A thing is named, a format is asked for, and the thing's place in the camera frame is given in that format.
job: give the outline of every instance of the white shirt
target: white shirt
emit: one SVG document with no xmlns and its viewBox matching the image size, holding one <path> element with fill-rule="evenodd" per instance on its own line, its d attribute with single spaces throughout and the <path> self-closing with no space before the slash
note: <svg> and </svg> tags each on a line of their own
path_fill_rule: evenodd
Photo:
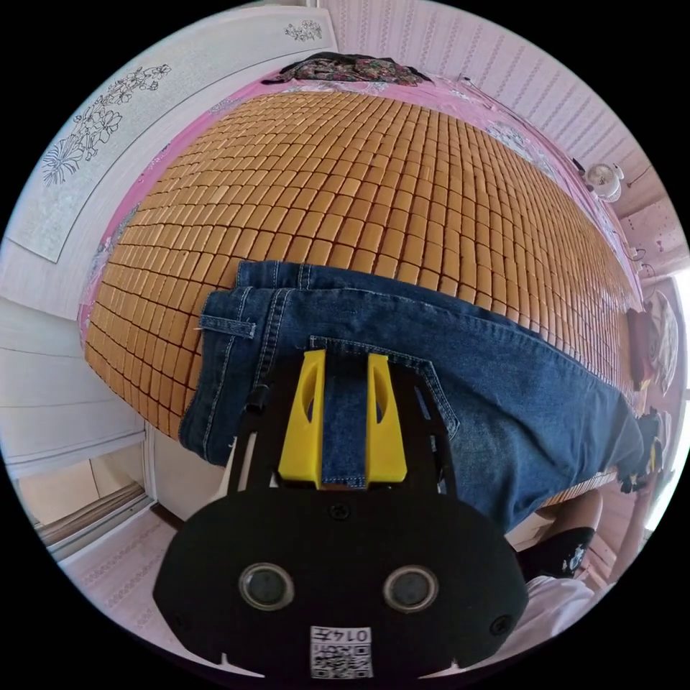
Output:
<svg viewBox="0 0 690 690">
<path fill-rule="evenodd" d="M 530 598 L 525 612 L 503 646 L 493 656 L 468 668 L 453 665 L 445 671 L 432 673 L 424 678 L 450 676 L 488 666 L 540 645 L 580 620 L 612 586 L 593 592 L 579 580 L 535 577 L 527 584 Z"/>
</svg>

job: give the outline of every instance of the striped wallpaper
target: striped wallpaper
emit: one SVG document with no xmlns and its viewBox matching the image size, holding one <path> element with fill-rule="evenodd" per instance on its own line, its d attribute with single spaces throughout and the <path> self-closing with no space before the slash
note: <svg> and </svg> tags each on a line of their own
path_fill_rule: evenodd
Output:
<svg viewBox="0 0 690 690">
<path fill-rule="evenodd" d="M 426 0 L 318 0 L 331 13 L 340 52 L 394 60 L 473 83 L 529 120 L 585 167 L 610 160 L 625 182 L 650 163 L 627 127 L 580 78 L 516 34 Z M 614 204 L 619 217 L 666 196 L 654 169 Z"/>
</svg>

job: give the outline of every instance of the floral blanket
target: floral blanket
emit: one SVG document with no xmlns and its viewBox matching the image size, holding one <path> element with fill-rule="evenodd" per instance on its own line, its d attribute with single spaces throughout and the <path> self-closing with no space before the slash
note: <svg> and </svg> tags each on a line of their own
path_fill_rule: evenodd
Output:
<svg viewBox="0 0 690 690">
<path fill-rule="evenodd" d="M 619 221 L 606 204 L 594 198 L 587 191 L 570 157 L 526 120 L 520 118 L 509 108 L 498 103 L 498 101 L 495 101 L 469 82 L 456 82 L 431 75 L 433 81 L 420 80 L 416 88 L 409 88 L 407 85 L 400 86 L 399 84 L 385 81 L 330 81 L 313 79 L 292 80 L 289 83 L 264 83 L 265 81 L 271 81 L 279 74 L 272 73 L 263 79 L 252 82 L 207 110 L 206 113 L 199 116 L 176 137 L 171 139 L 151 163 L 146 166 L 145 170 L 142 171 L 108 223 L 101 243 L 98 246 L 96 256 L 93 258 L 78 314 L 82 344 L 86 340 L 88 319 L 91 315 L 93 304 L 96 302 L 101 276 L 113 248 L 129 220 L 137 212 L 138 205 L 151 191 L 153 185 L 164 173 L 170 162 L 180 155 L 207 128 L 250 98 L 265 96 L 271 93 L 293 91 L 351 91 L 369 96 L 384 96 L 385 98 L 393 98 L 404 103 L 437 110 L 467 122 L 473 127 L 483 129 L 532 163 L 532 165 L 535 165 L 573 199 L 607 240 L 611 250 L 628 276 L 631 289 L 640 299 L 642 298 L 642 290 L 637 273 L 631 267 L 630 260 L 621 241 L 623 232 Z"/>
<path fill-rule="evenodd" d="M 294 79 L 377 81 L 399 86 L 417 86 L 424 80 L 430 81 L 417 70 L 398 65 L 390 58 L 322 52 L 282 69 L 275 77 L 264 79 L 262 83 L 279 84 Z"/>
</svg>

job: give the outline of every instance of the pink bed sheet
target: pink bed sheet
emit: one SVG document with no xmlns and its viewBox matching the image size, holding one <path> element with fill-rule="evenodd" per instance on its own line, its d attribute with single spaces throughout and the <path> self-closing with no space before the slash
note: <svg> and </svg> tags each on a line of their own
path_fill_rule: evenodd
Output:
<svg viewBox="0 0 690 690">
<path fill-rule="evenodd" d="M 527 121 L 482 93 L 472 84 L 465 81 L 457 83 L 437 76 L 432 76 L 433 83 L 424 82 L 416 87 L 378 82 L 337 83 L 297 80 L 265 85 L 261 84 L 262 79 L 224 98 L 184 128 L 146 166 L 124 196 L 103 233 L 88 272 L 78 311 L 82 345 L 86 341 L 88 320 L 108 258 L 132 216 L 137 212 L 138 205 L 151 191 L 170 162 L 207 128 L 225 117 L 238 105 L 255 96 L 289 91 L 353 91 L 371 96 L 384 96 L 437 110 L 465 121 L 473 127 L 483 129 L 530 161 L 575 201 L 606 239 L 628 276 L 631 288 L 641 298 L 640 282 L 621 242 L 622 229 L 613 211 L 587 191 L 573 162 L 565 153 Z"/>
</svg>

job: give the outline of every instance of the screw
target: screw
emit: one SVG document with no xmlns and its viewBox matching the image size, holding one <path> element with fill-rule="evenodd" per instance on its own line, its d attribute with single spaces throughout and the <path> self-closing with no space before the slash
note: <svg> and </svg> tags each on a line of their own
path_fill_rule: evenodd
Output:
<svg viewBox="0 0 690 690">
<path fill-rule="evenodd" d="M 489 631 L 495 637 L 499 635 L 504 635 L 506 630 L 510 627 L 512 623 L 512 616 L 499 616 L 489 628 Z"/>
<path fill-rule="evenodd" d="M 347 520 L 350 517 L 350 509 L 344 503 L 335 503 L 328 509 L 328 514 L 334 520 Z"/>
</svg>

